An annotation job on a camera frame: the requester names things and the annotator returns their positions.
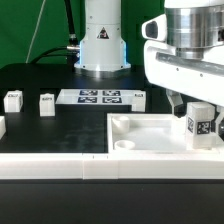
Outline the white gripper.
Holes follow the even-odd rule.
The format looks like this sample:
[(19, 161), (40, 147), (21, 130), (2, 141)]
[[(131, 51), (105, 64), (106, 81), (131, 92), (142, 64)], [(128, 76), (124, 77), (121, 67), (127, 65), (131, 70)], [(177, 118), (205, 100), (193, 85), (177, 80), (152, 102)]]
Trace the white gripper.
[(143, 23), (141, 32), (146, 39), (146, 77), (151, 84), (167, 89), (172, 114), (184, 115), (181, 94), (218, 105), (215, 133), (220, 135), (220, 124), (224, 119), (224, 45), (204, 49), (202, 60), (188, 60), (176, 56), (176, 48), (166, 43), (164, 15)]

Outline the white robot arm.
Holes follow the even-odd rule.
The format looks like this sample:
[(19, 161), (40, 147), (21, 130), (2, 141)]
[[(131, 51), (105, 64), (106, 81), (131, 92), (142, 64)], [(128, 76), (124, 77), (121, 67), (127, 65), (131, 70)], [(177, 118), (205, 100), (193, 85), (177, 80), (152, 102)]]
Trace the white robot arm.
[[(77, 69), (100, 77), (128, 68), (121, 1), (85, 0), (86, 31)], [(224, 0), (165, 0), (164, 13), (142, 24), (144, 68), (173, 102), (188, 95), (217, 106), (224, 121)]]

